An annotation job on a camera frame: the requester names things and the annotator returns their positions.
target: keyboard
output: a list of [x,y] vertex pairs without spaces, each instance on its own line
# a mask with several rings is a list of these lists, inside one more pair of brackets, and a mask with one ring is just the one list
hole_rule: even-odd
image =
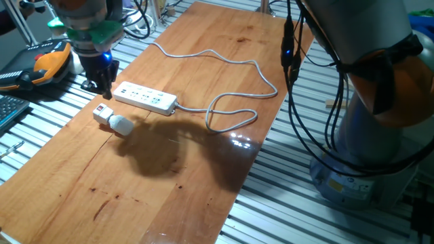
[[0,95],[0,131],[22,113],[30,102],[12,96]]

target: green part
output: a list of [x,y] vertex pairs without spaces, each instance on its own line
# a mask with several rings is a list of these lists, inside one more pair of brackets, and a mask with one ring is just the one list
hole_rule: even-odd
[[60,27],[65,27],[65,25],[62,23],[62,21],[60,21],[59,17],[54,18],[53,20],[51,20],[50,22],[48,22],[48,27],[49,28],[60,28]]
[[50,22],[48,22],[48,28],[51,30],[51,32],[55,35],[61,35],[66,32],[67,28],[65,25],[60,21],[59,17],[54,18]]
[[[122,33],[123,26],[117,21],[103,21],[97,27],[89,30],[79,30],[87,32],[91,38],[92,43],[96,45],[103,45],[111,42],[114,37]],[[68,29],[67,34],[71,40],[79,40],[79,31]]]
[[434,17],[434,10],[426,9],[426,10],[422,10],[422,11],[413,11],[413,12],[410,12],[409,15]]

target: wood grain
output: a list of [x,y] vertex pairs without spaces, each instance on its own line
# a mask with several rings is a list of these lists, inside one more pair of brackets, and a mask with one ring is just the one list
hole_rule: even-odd
[[[258,120],[211,134],[203,114],[178,110],[164,117],[98,96],[0,186],[0,227],[21,243],[213,243],[286,95],[279,61],[283,23],[192,4],[157,42],[171,54],[212,48],[232,60],[257,60],[278,96],[226,97],[216,108],[253,108]],[[305,50],[312,40],[305,28]],[[222,92],[271,91],[252,65],[212,56],[167,58],[154,46],[114,86],[122,81],[176,94],[191,108],[207,107]],[[134,122],[129,137],[92,119],[101,102]],[[211,125],[222,129],[249,116],[216,115]]]

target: white power strip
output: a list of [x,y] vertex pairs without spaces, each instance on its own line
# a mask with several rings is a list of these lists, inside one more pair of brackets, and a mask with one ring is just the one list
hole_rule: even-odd
[[148,87],[124,81],[113,95],[117,101],[125,102],[162,115],[171,115],[176,107],[176,96]]

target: plug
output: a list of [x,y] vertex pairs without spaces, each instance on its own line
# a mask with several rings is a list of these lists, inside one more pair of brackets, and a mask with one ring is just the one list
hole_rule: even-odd
[[294,55],[294,58],[292,60],[292,65],[290,69],[290,84],[294,84],[296,80],[298,79],[298,74],[300,72],[300,66],[301,66],[301,54],[300,50],[296,52],[296,55]]
[[95,108],[94,119],[100,124],[110,125],[110,128],[122,136],[128,136],[134,128],[131,121],[121,115],[114,115],[113,109],[105,104]]

